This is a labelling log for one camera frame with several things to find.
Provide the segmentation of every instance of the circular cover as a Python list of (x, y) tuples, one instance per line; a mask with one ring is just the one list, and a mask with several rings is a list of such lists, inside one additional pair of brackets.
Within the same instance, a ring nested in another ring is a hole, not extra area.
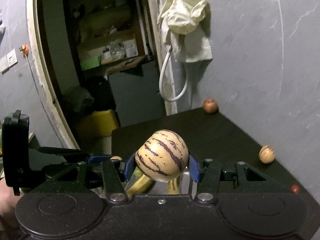
[(220, 213), (227, 222), (254, 236), (292, 234), (306, 217), (305, 204), (292, 193), (233, 193), (219, 199)]
[(27, 193), (17, 204), (16, 217), (32, 235), (60, 239), (84, 231), (102, 211), (103, 202), (94, 193)]

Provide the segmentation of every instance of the yellow container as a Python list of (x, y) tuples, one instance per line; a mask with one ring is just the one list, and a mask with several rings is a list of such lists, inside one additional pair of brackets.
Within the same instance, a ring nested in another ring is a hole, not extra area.
[(76, 131), (82, 139), (108, 137), (118, 127), (115, 112), (109, 109), (107, 111), (93, 112), (86, 116), (76, 125)]

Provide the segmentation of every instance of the door frame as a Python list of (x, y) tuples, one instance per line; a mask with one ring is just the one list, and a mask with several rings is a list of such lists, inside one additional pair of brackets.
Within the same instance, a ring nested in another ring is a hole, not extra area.
[(42, 88), (41, 92), (47, 101), (46, 106), (49, 111), (49, 117), (52, 118), (55, 124), (54, 128), (58, 136), (60, 136), (60, 139), (64, 141), (65, 146), (70, 149), (79, 149), (79, 145), (70, 130), (58, 100), (60, 99), (61, 101), (62, 95), (55, 78), (46, 34), (39, 30), (38, 13), (42, 13), (41, 22), (44, 28), (42, 0), (27, 0), (26, 10), (30, 49), (34, 59), (38, 81)]
[[(159, 69), (161, 70), (162, 64), (167, 53), (166, 46), (163, 45), (161, 40), (161, 27), (157, 24), (157, 17), (162, 7), (162, 0), (148, 0), (149, 12), (152, 23), (153, 38), (156, 46), (157, 60)], [(34, 65), (42, 87), (42, 92), (47, 101), (47, 107), (56, 130), (61, 139), (65, 142), (68, 148), (79, 149), (75, 137), (65, 119), (61, 109), (62, 95), (55, 77), (51, 56), (49, 53), (48, 41), (44, 31), (44, 18), (42, 0), (27, 0), (27, 22), (30, 39), (30, 48), (34, 58)], [(173, 81), (173, 72), (171, 61), (169, 60), (167, 71), (164, 76), (164, 92), (169, 97), (175, 97), (175, 87)], [(166, 114), (176, 114), (176, 102), (165, 101)]]

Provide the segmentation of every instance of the blue gripper pad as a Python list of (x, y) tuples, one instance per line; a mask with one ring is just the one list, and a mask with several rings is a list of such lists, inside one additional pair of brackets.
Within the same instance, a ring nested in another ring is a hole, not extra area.
[(200, 172), (198, 169), (198, 163), (192, 157), (191, 154), (189, 154), (189, 172), (190, 172), (190, 175), (191, 175), (191, 178), (193, 179), (193, 181), (195, 181), (195, 182), (200, 181)]
[(88, 164), (100, 164), (100, 163), (110, 159), (113, 156), (114, 155), (96, 155), (96, 156), (91, 156), (87, 160), (87, 162), (88, 162)]
[(125, 164), (124, 170), (124, 178), (128, 182), (134, 172), (135, 169), (135, 161), (134, 161), (134, 154), (131, 155), (130, 159)]

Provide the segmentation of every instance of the black table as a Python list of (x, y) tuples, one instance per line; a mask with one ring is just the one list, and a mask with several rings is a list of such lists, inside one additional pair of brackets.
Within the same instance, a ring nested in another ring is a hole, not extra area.
[(259, 161), (261, 145), (220, 113), (209, 115), (202, 108), (151, 120), (112, 132), (112, 154), (126, 159), (138, 150), (157, 130), (178, 133), (201, 159), (212, 158), (223, 166), (234, 166), (244, 161), (276, 179), (286, 187), (296, 184), (304, 199), (308, 214), (300, 236), (311, 239), (320, 226), (320, 206), (303, 186), (277, 161), (263, 164)]

